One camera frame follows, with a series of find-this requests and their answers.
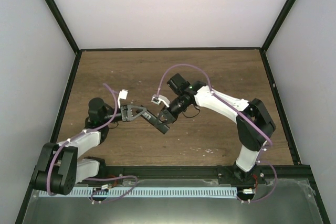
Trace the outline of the black remote control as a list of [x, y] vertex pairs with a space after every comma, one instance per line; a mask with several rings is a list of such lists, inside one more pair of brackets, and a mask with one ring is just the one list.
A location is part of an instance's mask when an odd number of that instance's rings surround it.
[[141, 117], [145, 119], [150, 125], [155, 127], [158, 131], [160, 131], [162, 134], [166, 134], [169, 131], [169, 126], [161, 122], [157, 116], [155, 116], [152, 112], [149, 110], [143, 112], [141, 114]]

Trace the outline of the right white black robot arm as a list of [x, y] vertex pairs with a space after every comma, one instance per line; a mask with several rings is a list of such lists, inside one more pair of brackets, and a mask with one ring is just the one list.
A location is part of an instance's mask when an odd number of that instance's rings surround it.
[[180, 114], [193, 105], [207, 108], [233, 121], [237, 126], [238, 138], [242, 144], [240, 153], [233, 164], [233, 177], [244, 184], [252, 177], [260, 152], [271, 146], [271, 136], [276, 126], [265, 105], [259, 99], [247, 101], [233, 98], [212, 89], [208, 84], [196, 81], [189, 83], [180, 74], [175, 74], [167, 85], [176, 94], [173, 101], [156, 93], [152, 103], [163, 103], [155, 126], [173, 124]]

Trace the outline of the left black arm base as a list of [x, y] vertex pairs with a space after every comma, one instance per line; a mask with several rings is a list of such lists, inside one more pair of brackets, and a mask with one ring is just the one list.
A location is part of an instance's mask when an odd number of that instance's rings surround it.
[[77, 166], [76, 182], [90, 182], [90, 178], [97, 181], [97, 179], [112, 178], [112, 175], [118, 177], [120, 174], [124, 174], [124, 168], [93, 162]]

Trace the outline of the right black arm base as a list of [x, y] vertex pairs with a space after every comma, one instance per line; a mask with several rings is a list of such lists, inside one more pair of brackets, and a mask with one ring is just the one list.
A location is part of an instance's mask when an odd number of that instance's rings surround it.
[[264, 184], [265, 179], [260, 177], [260, 169], [255, 166], [249, 172], [244, 172], [235, 166], [220, 166], [217, 168], [217, 177], [220, 184], [247, 185], [253, 184], [255, 178], [259, 184]]

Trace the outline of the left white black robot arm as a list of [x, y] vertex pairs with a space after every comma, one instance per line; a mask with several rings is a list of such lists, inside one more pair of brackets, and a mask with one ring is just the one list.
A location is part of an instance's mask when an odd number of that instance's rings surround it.
[[90, 178], [95, 184], [102, 184], [107, 178], [104, 161], [98, 158], [80, 156], [102, 144], [109, 133], [111, 122], [130, 122], [148, 110], [131, 104], [113, 108], [102, 98], [93, 98], [88, 104], [85, 128], [77, 135], [59, 142], [46, 143], [40, 152], [31, 184], [33, 189], [50, 195], [69, 194], [74, 185]]

